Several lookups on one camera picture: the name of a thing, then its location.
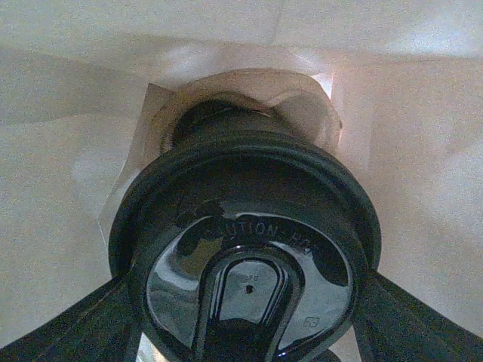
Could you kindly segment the small brown paper bag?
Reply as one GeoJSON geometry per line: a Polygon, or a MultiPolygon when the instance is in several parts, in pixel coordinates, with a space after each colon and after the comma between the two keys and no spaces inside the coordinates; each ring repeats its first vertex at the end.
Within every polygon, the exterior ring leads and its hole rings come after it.
{"type": "Polygon", "coordinates": [[[3,1],[2,344],[109,280],[148,86],[253,67],[324,88],[380,272],[481,334],[480,1],[3,1]]]}

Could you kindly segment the brown pulp cup carrier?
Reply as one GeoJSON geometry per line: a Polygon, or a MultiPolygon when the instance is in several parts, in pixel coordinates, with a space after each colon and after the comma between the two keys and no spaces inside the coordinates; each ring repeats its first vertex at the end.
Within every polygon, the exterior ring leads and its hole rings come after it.
{"type": "Polygon", "coordinates": [[[339,143],[340,117],[316,80],[282,69],[237,69],[179,87],[149,123],[144,156],[152,160],[170,150],[182,115],[213,100],[277,115],[295,134],[326,152],[334,152],[339,143]]]}

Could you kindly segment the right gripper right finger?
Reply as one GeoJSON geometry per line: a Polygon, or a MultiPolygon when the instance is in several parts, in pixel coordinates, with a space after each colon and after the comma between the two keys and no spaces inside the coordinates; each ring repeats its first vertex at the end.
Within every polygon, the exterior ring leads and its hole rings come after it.
{"type": "Polygon", "coordinates": [[[381,274],[361,287],[354,330],[363,361],[481,361],[482,338],[381,274]]]}

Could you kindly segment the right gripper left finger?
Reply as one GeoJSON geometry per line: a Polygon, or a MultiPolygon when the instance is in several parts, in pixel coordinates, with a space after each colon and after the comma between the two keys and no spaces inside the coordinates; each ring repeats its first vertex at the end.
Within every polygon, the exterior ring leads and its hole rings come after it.
{"type": "Polygon", "coordinates": [[[119,275],[52,320],[1,348],[2,361],[135,361],[141,337],[119,275]]]}

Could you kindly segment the black paper coffee cup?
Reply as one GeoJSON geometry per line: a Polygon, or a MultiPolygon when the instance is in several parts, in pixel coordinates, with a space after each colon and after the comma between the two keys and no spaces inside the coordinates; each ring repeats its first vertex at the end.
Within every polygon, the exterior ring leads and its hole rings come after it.
{"type": "Polygon", "coordinates": [[[237,124],[239,118],[243,121],[265,121],[272,118],[272,115],[257,109],[237,106],[225,100],[204,101],[188,109],[176,121],[171,145],[178,146],[190,137],[207,132],[218,124],[226,124],[230,121],[235,121],[237,124]]]}

